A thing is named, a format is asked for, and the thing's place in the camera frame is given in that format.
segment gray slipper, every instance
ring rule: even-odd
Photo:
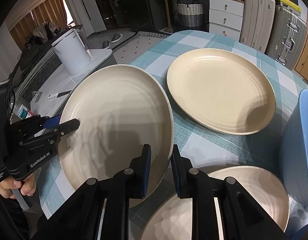
[[[110,45],[110,42],[109,42],[109,41],[104,41],[104,42],[103,42],[102,49],[108,49],[108,48],[109,48],[109,45]]]
[[[123,34],[115,33],[112,38],[112,43],[118,42],[121,38],[123,38]]]

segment woven basket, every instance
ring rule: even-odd
[[[193,2],[192,4],[177,4],[178,21],[183,26],[199,27],[204,24],[204,5],[200,3],[193,4]]]

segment checkered tablecloth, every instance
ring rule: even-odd
[[[224,49],[236,53],[255,64],[267,76],[276,97],[273,120],[262,131],[245,136],[212,131],[185,114],[166,89],[166,73],[179,55],[197,48]],[[174,115],[174,143],[181,155],[188,157],[195,167],[214,171],[230,165],[253,165],[267,169],[279,177],[278,149],[287,120],[294,110],[298,95],[308,86],[286,67],[244,44],[225,36],[201,31],[174,33],[156,44],[132,62],[132,65],[152,74],[166,91]],[[50,217],[72,194],[62,171],[59,158],[47,163],[38,179],[41,205]],[[154,211],[175,193],[170,167],[155,192],[145,201],[130,209],[129,238],[139,239],[146,222]],[[288,236],[308,223],[308,207],[290,199]]]

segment oval plate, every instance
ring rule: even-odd
[[[108,179],[128,168],[146,143],[152,150],[146,196],[155,190],[172,153],[174,122],[168,98],[150,74],[131,65],[96,71],[72,93],[60,122],[73,118],[80,126],[62,137],[58,150],[75,190],[88,178]]]
[[[232,176],[265,209],[285,231],[289,218],[289,200],[282,182],[271,172],[254,166],[236,166],[214,171],[209,176],[225,179]],[[224,239],[221,214],[214,198],[220,240]],[[192,199],[177,195],[167,200],[149,219],[143,231],[143,240],[190,240],[192,237]]]
[[[168,69],[167,85],[189,116],[218,132],[256,133],[275,112],[275,94],[267,77],[247,59],[226,50],[182,54]]]

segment metal bolt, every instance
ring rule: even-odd
[[[196,174],[198,174],[198,169],[196,169],[196,168],[190,168],[190,169],[189,169],[189,173],[190,173],[190,174],[193,174],[193,175],[196,175]]]
[[[133,169],[130,169],[130,168],[127,168],[127,169],[124,169],[124,174],[125,175],[131,175],[131,174],[133,174]]]
[[[89,179],[86,181],[86,183],[87,183],[88,185],[94,185],[94,184],[96,183],[96,179],[95,179],[95,178],[89,178]]]
[[[226,182],[229,183],[229,184],[234,184],[236,182],[236,180],[233,177],[227,177]]]

